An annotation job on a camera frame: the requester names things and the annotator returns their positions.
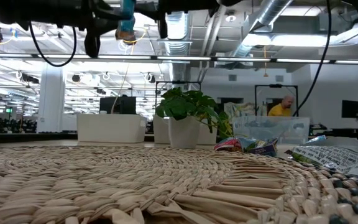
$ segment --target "wicker mat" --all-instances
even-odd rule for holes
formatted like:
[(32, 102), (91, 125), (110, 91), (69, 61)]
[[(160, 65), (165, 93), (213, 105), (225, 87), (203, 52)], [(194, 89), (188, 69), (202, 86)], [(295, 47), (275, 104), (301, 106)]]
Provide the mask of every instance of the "wicker mat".
[(235, 152), (0, 147), (0, 223), (325, 224), (342, 215), (338, 198), (352, 199), (330, 177), (313, 166)]

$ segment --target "metal frame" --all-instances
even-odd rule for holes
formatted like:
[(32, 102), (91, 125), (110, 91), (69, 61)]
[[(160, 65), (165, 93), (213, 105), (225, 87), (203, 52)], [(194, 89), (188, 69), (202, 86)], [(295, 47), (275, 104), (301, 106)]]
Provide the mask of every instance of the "metal frame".
[(155, 82), (155, 103), (154, 106), (157, 107), (157, 91), (158, 91), (158, 84), (159, 83), (172, 83), (172, 84), (192, 84), (192, 83), (196, 83), (200, 86), (200, 91), (201, 91), (201, 82), (187, 82), (187, 81), (156, 81)]
[[(70, 57), (68, 54), (45, 54), (53, 62), (61, 62)], [(0, 53), (0, 58), (22, 59), (22, 60), (41, 60), (37, 54), (10, 54)], [(292, 59), (292, 58), (239, 58), (239, 57), (205, 57), (205, 56), (159, 56), (159, 55), (99, 55), (98, 58), (89, 58), (87, 55), (75, 55), (73, 62), (265, 62), (265, 63), (307, 63), (319, 64), (320, 59)], [(324, 60), (324, 64), (335, 65), (358, 65), (358, 60), (331, 59)]]
[(298, 86), (297, 85), (281, 85), (281, 84), (270, 84), (270, 85), (255, 85), (255, 115), (257, 115), (257, 89), (258, 87), (269, 87), (269, 88), (283, 88), (283, 87), (292, 87), (295, 89), (295, 98), (296, 98), (296, 116), (299, 116), (299, 101), (298, 101)]

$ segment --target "desk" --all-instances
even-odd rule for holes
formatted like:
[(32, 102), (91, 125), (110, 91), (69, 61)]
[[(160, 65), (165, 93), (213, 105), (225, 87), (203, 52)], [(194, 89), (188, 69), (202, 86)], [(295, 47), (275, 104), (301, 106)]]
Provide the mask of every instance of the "desk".
[(333, 137), (349, 137), (358, 139), (358, 128), (334, 128), (332, 131), (325, 131), (322, 134)]

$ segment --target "yellow shirt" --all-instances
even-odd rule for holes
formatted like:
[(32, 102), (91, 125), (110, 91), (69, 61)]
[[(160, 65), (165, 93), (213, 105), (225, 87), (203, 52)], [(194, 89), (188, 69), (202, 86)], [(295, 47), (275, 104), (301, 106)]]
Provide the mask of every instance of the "yellow shirt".
[(291, 116), (291, 109), (284, 109), (281, 104), (278, 104), (268, 112), (268, 116)]

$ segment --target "woven placemat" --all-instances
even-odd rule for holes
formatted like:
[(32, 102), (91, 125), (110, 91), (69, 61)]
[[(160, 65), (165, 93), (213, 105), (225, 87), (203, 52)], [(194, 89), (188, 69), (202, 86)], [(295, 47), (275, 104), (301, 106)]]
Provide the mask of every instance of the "woven placemat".
[(305, 165), (202, 149), (0, 147), (0, 223), (324, 224), (343, 215), (337, 201), (354, 197), (333, 182), (356, 182)]

